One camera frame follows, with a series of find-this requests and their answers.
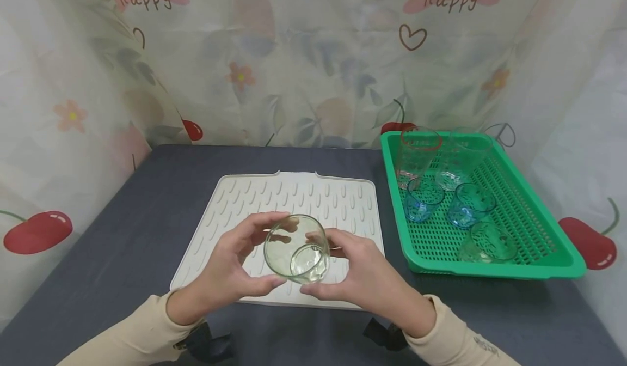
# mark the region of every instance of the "blue cup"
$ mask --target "blue cup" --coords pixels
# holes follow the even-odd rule
[[[407,184],[405,217],[416,223],[426,221],[444,201],[444,190],[435,181],[424,177],[412,179]]]
[[[469,229],[496,208],[496,198],[484,187],[461,184],[448,209],[448,220],[461,229]]]

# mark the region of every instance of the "hand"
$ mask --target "hand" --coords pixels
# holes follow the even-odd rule
[[[254,213],[220,237],[207,265],[192,283],[170,296],[167,312],[179,325],[189,325],[207,313],[243,296],[268,295],[285,279],[276,275],[251,278],[242,267],[246,257],[261,245],[266,229],[289,216],[288,212]]]
[[[387,318],[410,336],[426,336],[435,325],[433,304],[401,278],[371,239],[326,229],[330,254],[349,260],[341,283],[307,284],[300,292],[319,300],[347,301]]]

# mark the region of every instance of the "cup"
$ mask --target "cup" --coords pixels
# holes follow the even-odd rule
[[[416,223],[426,221],[444,201],[444,190],[435,181],[419,177],[409,181],[405,195],[405,217]]]
[[[470,127],[458,127],[450,132],[442,147],[435,180],[444,190],[452,192],[470,182],[470,175],[492,148],[492,138]]]
[[[406,189],[412,179],[423,176],[442,145],[442,138],[428,127],[405,128],[396,156],[396,181]]]
[[[496,198],[477,184],[461,184],[455,189],[448,209],[448,220],[462,229],[469,229],[496,208]]]
[[[457,258],[471,263],[507,263],[518,254],[516,242],[507,231],[492,223],[471,227]]]
[[[263,244],[268,267],[300,284],[316,283],[329,269],[329,243],[322,225],[307,215],[291,215],[276,223]]]

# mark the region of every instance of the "table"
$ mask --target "table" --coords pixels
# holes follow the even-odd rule
[[[522,365],[626,365],[569,280],[415,275],[397,235],[380,151],[322,148],[158,147],[85,231],[0,336],[0,365],[54,365],[128,316],[170,280],[218,180],[227,174],[314,172],[374,182],[385,254],[423,293]],[[366,312],[233,304],[207,317],[232,333],[224,365],[423,365],[362,336]],[[181,358],[178,364],[197,364]]]

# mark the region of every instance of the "beige sleeve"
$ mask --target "beige sleeve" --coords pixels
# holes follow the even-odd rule
[[[494,344],[473,332],[447,305],[426,295],[435,305],[436,323],[431,332],[416,339],[405,333],[411,349],[431,366],[520,366]]]
[[[174,344],[195,325],[174,324],[165,312],[170,295],[151,295],[132,315],[69,354],[58,366],[140,366],[176,361]]]

